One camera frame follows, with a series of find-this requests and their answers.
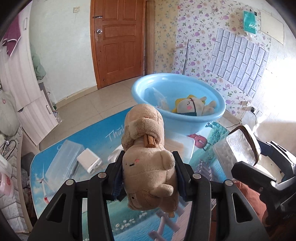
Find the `green padded jacket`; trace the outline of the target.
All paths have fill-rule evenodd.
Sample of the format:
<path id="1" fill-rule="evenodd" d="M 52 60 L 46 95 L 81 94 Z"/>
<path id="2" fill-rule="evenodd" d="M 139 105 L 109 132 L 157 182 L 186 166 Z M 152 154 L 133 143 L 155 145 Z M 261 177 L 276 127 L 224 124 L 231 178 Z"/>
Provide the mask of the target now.
<path id="1" fill-rule="evenodd" d="M 41 81 L 46 76 L 46 71 L 44 70 L 43 65 L 41 64 L 40 58 L 36 53 L 36 50 L 32 44 L 30 44 L 32 63 L 34 66 L 34 71 L 38 81 Z"/>

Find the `maroon towel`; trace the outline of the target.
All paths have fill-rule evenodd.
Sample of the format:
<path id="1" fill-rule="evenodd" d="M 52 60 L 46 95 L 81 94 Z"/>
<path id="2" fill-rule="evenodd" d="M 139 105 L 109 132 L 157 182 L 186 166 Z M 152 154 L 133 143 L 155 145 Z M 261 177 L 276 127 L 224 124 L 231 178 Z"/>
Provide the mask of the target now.
<path id="1" fill-rule="evenodd" d="M 10 57 L 21 38 L 19 16 L 17 15 L 8 27 L 3 37 L 2 46 L 6 47 L 6 54 Z"/>

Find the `clear plastic bag in basin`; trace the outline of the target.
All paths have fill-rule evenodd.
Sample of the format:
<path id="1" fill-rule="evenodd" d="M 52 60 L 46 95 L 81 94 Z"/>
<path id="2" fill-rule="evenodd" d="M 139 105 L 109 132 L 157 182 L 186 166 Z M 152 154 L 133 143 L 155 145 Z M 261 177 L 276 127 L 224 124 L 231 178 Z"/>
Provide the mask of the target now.
<path id="1" fill-rule="evenodd" d="M 152 88 L 152 93 L 156 99 L 157 108 L 169 111 L 170 108 L 169 108 L 166 98 L 154 87 Z"/>

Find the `white wooden wardrobe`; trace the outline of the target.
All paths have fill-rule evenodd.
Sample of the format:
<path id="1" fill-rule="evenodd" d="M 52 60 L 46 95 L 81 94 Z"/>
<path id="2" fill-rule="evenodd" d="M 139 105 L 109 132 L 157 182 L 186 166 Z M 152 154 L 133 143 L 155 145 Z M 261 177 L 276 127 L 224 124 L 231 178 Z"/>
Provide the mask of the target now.
<path id="1" fill-rule="evenodd" d="M 16 18 L 21 37 L 12 54 L 8 55 L 6 46 L 1 45 L 1 84 L 15 99 L 23 130 L 35 145 L 39 145 L 58 121 L 34 71 L 29 38 L 31 7 L 32 2 Z"/>

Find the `brown wooden door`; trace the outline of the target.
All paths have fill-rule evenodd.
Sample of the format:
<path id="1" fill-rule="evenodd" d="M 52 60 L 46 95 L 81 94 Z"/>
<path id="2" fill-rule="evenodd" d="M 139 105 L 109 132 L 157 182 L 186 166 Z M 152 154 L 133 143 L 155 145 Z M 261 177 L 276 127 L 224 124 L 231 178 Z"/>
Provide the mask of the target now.
<path id="1" fill-rule="evenodd" d="M 142 75 L 145 1 L 91 1 L 90 33 L 99 89 Z"/>

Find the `teal paper bag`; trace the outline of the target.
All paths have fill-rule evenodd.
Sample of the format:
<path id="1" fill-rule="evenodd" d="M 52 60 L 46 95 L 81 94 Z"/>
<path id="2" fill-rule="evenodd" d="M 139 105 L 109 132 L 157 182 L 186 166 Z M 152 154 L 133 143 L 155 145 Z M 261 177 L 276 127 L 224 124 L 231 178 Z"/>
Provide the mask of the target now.
<path id="1" fill-rule="evenodd" d="M 243 30 L 246 33 L 256 34 L 256 15 L 253 11 L 243 12 Z"/>

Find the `brown plush capybara toy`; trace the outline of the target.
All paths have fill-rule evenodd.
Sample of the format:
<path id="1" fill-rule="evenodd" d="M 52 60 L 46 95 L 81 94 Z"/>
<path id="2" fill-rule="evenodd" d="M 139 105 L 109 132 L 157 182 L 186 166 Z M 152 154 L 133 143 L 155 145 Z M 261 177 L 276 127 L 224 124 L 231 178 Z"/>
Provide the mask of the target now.
<path id="1" fill-rule="evenodd" d="M 132 210 L 160 208 L 169 217 L 179 205 L 175 158 L 165 148 L 164 121 L 152 105 L 137 104 L 125 117 L 121 139 L 123 185 Z"/>

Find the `light blue plastic basin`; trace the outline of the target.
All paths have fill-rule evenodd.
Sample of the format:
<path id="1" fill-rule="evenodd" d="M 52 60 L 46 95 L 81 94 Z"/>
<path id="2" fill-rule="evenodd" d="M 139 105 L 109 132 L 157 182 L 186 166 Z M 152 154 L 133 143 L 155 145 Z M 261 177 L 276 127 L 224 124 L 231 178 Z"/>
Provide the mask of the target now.
<path id="1" fill-rule="evenodd" d="M 166 132 L 189 136 L 220 118 L 226 109 L 222 95 L 196 78 L 172 74 L 150 74 L 132 86 L 137 103 L 154 106 L 163 116 Z"/>

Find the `clear plastic storage box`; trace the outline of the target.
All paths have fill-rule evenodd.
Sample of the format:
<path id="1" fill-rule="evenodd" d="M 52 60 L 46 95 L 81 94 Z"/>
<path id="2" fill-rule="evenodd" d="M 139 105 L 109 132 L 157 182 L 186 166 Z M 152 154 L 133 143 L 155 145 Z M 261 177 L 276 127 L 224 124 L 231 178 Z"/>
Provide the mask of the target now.
<path id="1" fill-rule="evenodd" d="M 60 186 L 71 178 L 77 169 L 77 157 L 84 151 L 84 146 L 69 140 L 63 142 L 53 158 L 48 170 L 46 180 L 53 189 Z"/>

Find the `white power adapter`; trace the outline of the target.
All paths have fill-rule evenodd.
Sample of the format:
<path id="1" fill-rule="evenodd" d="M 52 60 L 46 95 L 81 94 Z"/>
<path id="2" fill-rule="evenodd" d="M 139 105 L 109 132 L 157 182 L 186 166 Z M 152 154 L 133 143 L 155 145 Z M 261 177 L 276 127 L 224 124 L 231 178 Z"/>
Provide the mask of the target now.
<path id="1" fill-rule="evenodd" d="M 102 164 L 102 159 L 88 148 L 77 156 L 77 161 L 89 174 L 94 173 Z"/>

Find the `clear toothpick box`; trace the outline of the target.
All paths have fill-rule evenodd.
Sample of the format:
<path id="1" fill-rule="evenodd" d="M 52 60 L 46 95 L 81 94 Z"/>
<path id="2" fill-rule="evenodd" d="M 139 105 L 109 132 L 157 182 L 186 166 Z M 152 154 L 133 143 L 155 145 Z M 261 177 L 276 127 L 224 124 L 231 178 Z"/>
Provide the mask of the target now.
<path id="1" fill-rule="evenodd" d="M 177 151 L 184 163 L 189 164 L 195 147 L 195 140 L 179 133 L 168 132 L 165 134 L 165 148 L 168 151 Z"/>

